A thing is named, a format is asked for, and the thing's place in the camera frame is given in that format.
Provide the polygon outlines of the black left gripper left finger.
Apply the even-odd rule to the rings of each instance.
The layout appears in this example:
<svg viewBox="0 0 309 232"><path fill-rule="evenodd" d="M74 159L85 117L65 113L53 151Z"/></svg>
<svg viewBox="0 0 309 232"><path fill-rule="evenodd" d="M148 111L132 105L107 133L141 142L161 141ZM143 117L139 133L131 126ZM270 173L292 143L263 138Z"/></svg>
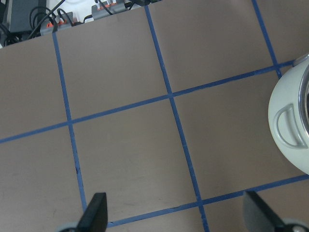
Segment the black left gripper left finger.
<svg viewBox="0 0 309 232"><path fill-rule="evenodd" d="M107 229L107 195L95 193L77 223L67 223L56 232L105 232Z"/></svg>

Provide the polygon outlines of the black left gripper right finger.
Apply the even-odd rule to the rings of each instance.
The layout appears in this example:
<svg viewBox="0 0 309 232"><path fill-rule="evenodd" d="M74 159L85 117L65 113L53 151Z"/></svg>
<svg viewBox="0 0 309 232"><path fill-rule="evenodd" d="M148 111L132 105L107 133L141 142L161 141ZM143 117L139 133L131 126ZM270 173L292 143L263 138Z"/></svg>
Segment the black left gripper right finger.
<svg viewBox="0 0 309 232"><path fill-rule="evenodd" d="M243 194L243 218L249 232L307 232L308 225L296 220L284 220L255 192Z"/></svg>

